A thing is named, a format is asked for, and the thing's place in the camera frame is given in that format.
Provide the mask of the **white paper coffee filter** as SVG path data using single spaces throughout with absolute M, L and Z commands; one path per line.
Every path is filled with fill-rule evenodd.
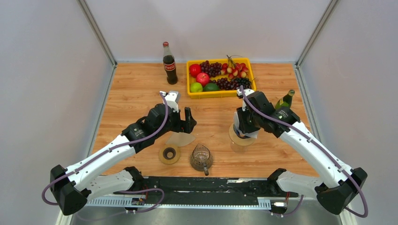
M 249 139 L 249 138 L 255 138 L 257 139 L 259 131 L 255 131 L 252 133 L 242 133 L 239 129 L 239 119 L 238 119 L 238 114 L 237 112 L 234 113 L 233 117 L 234 123 L 233 123 L 233 130 L 235 134 L 240 138 L 240 139 Z

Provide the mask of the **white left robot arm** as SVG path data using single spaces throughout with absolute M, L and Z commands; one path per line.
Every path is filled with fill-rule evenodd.
M 190 134 L 197 122 L 191 109 L 184 108 L 185 119 L 180 111 L 165 104 L 157 104 L 147 116 L 128 125 L 111 143 L 90 157 L 70 165 L 61 165 L 50 171 L 49 188 L 63 215 L 72 215 L 81 210 L 91 199 L 113 192 L 130 191 L 138 194 L 143 190 L 135 167 L 119 173 L 103 176 L 102 173 L 125 158 L 138 154 L 153 145 L 167 132 Z

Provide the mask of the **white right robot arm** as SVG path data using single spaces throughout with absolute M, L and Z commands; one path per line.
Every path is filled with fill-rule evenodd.
M 268 178 L 271 194 L 293 192 L 316 199 L 335 215 L 347 210 L 360 218 L 368 216 L 361 189 L 367 173 L 362 168 L 352 168 L 333 155 L 290 107 L 274 108 L 263 92 L 252 89 L 238 89 L 237 97 L 243 102 L 230 127 L 230 138 L 235 144 L 251 145 L 263 129 L 291 146 L 319 175 L 311 177 L 277 169 Z

